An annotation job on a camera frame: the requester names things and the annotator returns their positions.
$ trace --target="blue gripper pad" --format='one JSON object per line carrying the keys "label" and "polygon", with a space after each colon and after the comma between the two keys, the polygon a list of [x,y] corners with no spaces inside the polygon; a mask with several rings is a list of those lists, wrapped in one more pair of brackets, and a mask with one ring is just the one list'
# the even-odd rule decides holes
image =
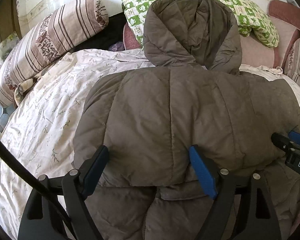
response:
{"label": "blue gripper pad", "polygon": [[295,131],[291,131],[288,134],[288,137],[291,141],[295,142],[296,144],[300,145],[300,133],[297,133]]}
{"label": "blue gripper pad", "polygon": [[189,157],[204,193],[215,199],[218,195],[215,178],[209,172],[194,146],[191,146],[189,149]]}

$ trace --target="mattress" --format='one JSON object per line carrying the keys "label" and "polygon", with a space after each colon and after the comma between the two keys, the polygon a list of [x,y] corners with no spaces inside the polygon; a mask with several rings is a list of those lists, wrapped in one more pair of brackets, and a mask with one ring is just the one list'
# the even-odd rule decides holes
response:
{"label": "mattress", "polygon": [[[12,114],[1,141],[35,177],[65,175],[72,169],[72,139],[92,86],[105,75],[143,67],[153,65],[141,49],[123,52],[88,49],[66,54]],[[300,105],[300,88],[287,76],[248,65],[242,65],[240,70],[268,80],[284,78]],[[31,187],[0,159],[0,225],[12,239],[17,239],[30,192]],[[63,197],[59,201],[65,206]]]}

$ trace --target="checkered pillow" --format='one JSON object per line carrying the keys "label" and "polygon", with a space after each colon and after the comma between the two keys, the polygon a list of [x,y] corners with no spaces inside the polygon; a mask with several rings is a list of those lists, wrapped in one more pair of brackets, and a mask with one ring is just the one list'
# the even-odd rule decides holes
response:
{"label": "checkered pillow", "polygon": [[[135,34],[138,42],[143,44],[143,27],[149,6],[155,0],[122,0],[125,6],[124,13],[129,27]],[[249,0],[219,0],[229,6],[238,22],[239,33],[249,36],[253,30],[257,38],[266,46],[272,48],[279,44],[279,34],[261,8]]]}

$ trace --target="wrinkled fabric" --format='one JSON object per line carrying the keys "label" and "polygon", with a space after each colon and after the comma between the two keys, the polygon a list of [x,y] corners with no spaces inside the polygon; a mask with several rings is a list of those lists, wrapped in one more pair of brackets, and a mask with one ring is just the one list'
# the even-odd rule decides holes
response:
{"label": "wrinkled fabric", "polygon": [[108,147],[110,161],[86,200],[104,239],[195,238],[212,200],[190,165],[193,144],[219,168],[265,176],[287,238],[300,176],[284,166],[284,152],[270,137],[300,132],[300,107],[285,80],[239,75],[232,18],[215,0],[157,0],[144,39],[156,67],[108,75],[89,92],[73,140],[74,166],[99,145]]}

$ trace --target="white floral bed sheet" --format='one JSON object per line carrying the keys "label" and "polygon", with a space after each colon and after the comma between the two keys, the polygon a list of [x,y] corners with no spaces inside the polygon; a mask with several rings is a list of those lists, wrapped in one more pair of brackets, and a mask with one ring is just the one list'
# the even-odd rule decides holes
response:
{"label": "white floral bed sheet", "polygon": [[[102,76],[125,70],[153,67],[141,49],[110,52],[97,49],[66,54],[35,85],[10,117],[1,141],[36,177],[65,175],[72,169],[72,139],[81,118],[85,98]],[[268,80],[284,78],[300,105],[300,87],[287,76],[267,68],[242,65]],[[17,239],[31,187],[0,159],[0,225]]]}

